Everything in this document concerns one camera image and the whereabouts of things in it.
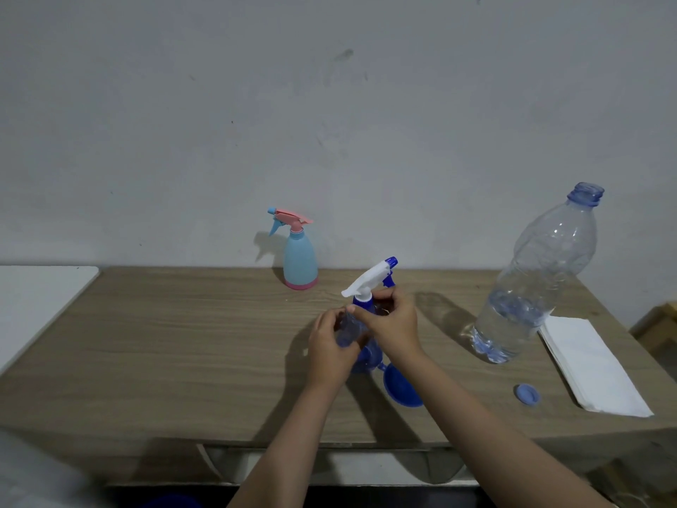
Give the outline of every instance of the wooden table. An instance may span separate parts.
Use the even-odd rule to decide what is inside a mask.
[[[201,445],[270,442],[303,386],[313,319],[345,304],[360,273],[322,270],[297,292],[270,269],[107,269],[0,377],[0,426],[110,481],[215,480]],[[592,322],[655,417],[581,409],[540,340],[508,364],[474,356],[464,332],[495,276],[397,270],[395,281],[415,296],[425,351],[499,417],[578,471],[677,427],[677,384],[578,282],[554,314]],[[539,405],[513,396],[518,383],[537,387]],[[424,408],[387,397],[379,371],[339,393],[322,445],[450,446]]]

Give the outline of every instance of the empty plastic bottle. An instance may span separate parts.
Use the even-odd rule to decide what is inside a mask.
[[[567,283],[590,262],[597,247],[592,213],[604,193],[579,183],[567,202],[538,217],[522,232],[511,264],[498,275],[475,326],[472,346],[496,364],[523,349],[543,324]]]

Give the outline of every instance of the person's right hand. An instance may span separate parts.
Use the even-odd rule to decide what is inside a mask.
[[[392,299],[395,304],[394,310],[388,315],[375,315],[355,305],[348,306],[346,310],[374,333],[378,345],[395,366],[401,359],[414,353],[422,353],[414,300],[396,286],[374,290],[372,295],[376,301]]]

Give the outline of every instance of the person's left hand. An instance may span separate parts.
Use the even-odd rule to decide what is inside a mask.
[[[327,310],[317,316],[308,341],[308,387],[321,387],[333,395],[339,392],[350,375],[350,370],[368,339],[363,335],[348,347],[340,347],[334,337],[334,328],[344,308]]]

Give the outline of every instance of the light blue spray bottle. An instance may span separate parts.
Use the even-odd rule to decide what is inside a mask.
[[[395,265],[397,265],[397,259],[394,256],[379,262],[366,273],[362,274],[350,287],[343,290],[341,294],[343,297],[352,296],[353,305],[362,307],[372,314],[377,314],[372,289],[381,284],[385,287],[395,286],[393,281],[393,268]],[[360,335],[368,333],[368,331],[364,323],[356,319],[354,315],[346,313],[341,322],[341,328],[336,335],[336,342],[341,347],[348,347]],[[360,355],[355,361],[351,372],[371,373],[375,368],[383,371],[385,390],[394,401],[409,408],[423,405],[419,394],[416,393],[414,387],[412,387],[402,373],[393,364],[388,364],[388,366],[383,364],[383,351],[377,344],[376,339],[371,337],[360,351]]]
[[[274,220],[268,237],[280,226],[291,226],[282,264],[285,285],[294,290],[310,289],[317,283],[317,259],[303,225],[312,223],[312,219],[275,207],[268,208],[268,213],[273,215]]]

